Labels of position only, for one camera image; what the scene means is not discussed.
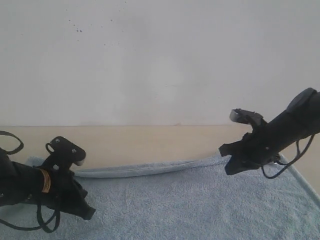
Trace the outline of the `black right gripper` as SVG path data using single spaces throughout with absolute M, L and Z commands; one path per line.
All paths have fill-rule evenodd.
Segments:
M 283 123 L 253 123 L 252 132 L 240 141 L 222 144 L 218 150 L 222 157 L 230 155 L 225 165 L 227 175 L 257 170 L 266 165 L 281 151 L 283 146 Z

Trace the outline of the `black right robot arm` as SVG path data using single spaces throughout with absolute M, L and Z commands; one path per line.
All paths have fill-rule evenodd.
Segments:
M 270 122 L 257 112 L 241 108 L 233 109 L 229 118 L 251 125 L 252 132 L 219 147 L 222 157 L 230 156 L 224 168 L 226 174 L 263 169 L 267 164 L 280 164 L 280 152 L 291 144 L 313 139 L 320 132 L 320 93 L 311 87 L 303 90 Z

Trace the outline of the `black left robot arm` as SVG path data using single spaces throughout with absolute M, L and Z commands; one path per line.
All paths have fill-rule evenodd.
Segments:
M 90 220 L 96 210 L 85 201 L 88 194 L 70 170 L 71 152 L 54 151 L 40 166 L 11 161 L 0 151 L 0 205 L 40 204 L 52 210 Z

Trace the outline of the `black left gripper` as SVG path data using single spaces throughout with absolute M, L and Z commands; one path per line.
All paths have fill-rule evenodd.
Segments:
M 84 220 L 91 220 L 96 209 L 86 202 L 88 192 L 78 183 L 71 170 L 41 168 L 44 184 L 41 204 L 64 213 L 75 213 Z

